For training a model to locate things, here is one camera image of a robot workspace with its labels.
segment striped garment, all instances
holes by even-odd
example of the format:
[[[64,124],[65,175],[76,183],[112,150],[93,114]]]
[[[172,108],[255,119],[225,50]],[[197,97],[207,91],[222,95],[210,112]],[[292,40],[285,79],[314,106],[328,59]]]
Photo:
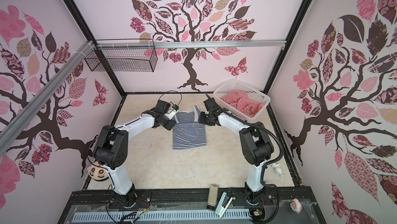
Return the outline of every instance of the striped garment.
[[[179,111],[173,119],[172,149],[182,150],[206,145],[205,125],[198,122],[200,107],[195,105],[191,111]]]
[[[265,102],[259,103],[249,99],[246,91],[236,90],[231,90],[222,97],[222,100],[230,104],[231,107],[234,107],[243,114],[246,114],[248,117],[254,117],[255,114],[266,104]]]

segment butterfly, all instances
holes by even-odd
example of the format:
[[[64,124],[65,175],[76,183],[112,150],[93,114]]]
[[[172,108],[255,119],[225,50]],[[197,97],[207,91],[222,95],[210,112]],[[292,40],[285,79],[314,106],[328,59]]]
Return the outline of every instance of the butterfly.
[[[94,102],[92,103],[93,106],[96,106],[98,104],[104,104],[106,103],[106,98],[104,95],[108,91],[104,86],[101,86],[100,83],[95,80],[95,87],[98,91],[98,95],[95,97]]]
[[[237,67],[225,67],[225,70],[228,72],[231,72],[231,75],[235,76],[237,78],[237,75],[240,74],[240,72],[244,73],[247,71],[246,64],[247,60],[246,57],[244,57],[240,62]]]

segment red and white striped cloth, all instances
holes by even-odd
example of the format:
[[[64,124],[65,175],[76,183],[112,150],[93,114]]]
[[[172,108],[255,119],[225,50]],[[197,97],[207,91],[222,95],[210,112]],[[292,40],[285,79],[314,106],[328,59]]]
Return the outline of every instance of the red and white striped cloth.
[[[238,111],[246,114],[248,117],[254,117],[255,114],[265,106],[265,102],[259,103],[248,98],[246,91],[232,90],[222,97],[222,100],[236,108]]]

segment black wire mesh basket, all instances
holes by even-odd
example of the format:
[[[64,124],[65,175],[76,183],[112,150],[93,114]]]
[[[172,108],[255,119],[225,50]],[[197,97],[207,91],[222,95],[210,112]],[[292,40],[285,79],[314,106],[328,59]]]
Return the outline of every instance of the black wire mesh basket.
[[[114,72],[154,72],[157,63],[157,54],[154,49],[153,39],[128,39],[138,40],[142,46],[136,43],[106,43],[97,45],[87,55],[85,62],[92,72],[106,71],[106,68]]]

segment navy and white striped shirt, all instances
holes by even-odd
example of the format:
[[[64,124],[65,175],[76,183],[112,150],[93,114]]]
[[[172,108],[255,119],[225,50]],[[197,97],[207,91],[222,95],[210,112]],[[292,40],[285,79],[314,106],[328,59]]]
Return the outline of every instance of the navy and white striped shirt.
[[[182,150],[206,145],[205,125],[198,122],[200,107],[195,105],[191,111],[180,111],[173,119],[176,121],[172,128],[172,149]]]

